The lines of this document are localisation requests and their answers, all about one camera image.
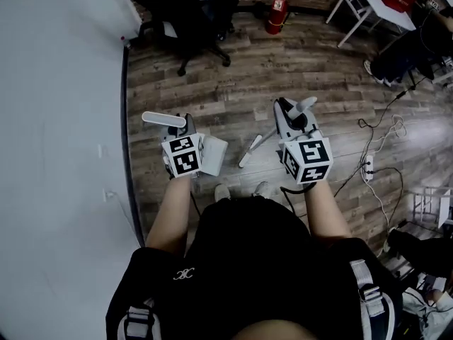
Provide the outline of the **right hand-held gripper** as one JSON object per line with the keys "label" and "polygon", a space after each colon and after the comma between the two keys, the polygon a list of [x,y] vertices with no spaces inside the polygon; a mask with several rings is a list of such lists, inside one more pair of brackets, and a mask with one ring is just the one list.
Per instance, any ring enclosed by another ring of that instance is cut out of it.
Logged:
{"label": "right hand-held gripper", "polygon": [[298,184],[324,180],[333,166],[329,139],[322,135],[311,110],[316,102],[315,96],[300,102],[281,97],[274,102],[280,161]]}

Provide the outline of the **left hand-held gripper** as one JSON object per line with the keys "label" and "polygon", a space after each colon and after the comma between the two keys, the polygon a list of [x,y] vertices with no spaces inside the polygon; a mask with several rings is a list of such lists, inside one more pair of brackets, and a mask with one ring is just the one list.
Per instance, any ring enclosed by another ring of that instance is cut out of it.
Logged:
{"label": "left hand-held gripper", "polygon": [[145,111],[145,123],[168,126],[162,131],[161,147],[167,171],[175,178],[193,175],[202,168],[204,135],[196,132],[193,117]]}

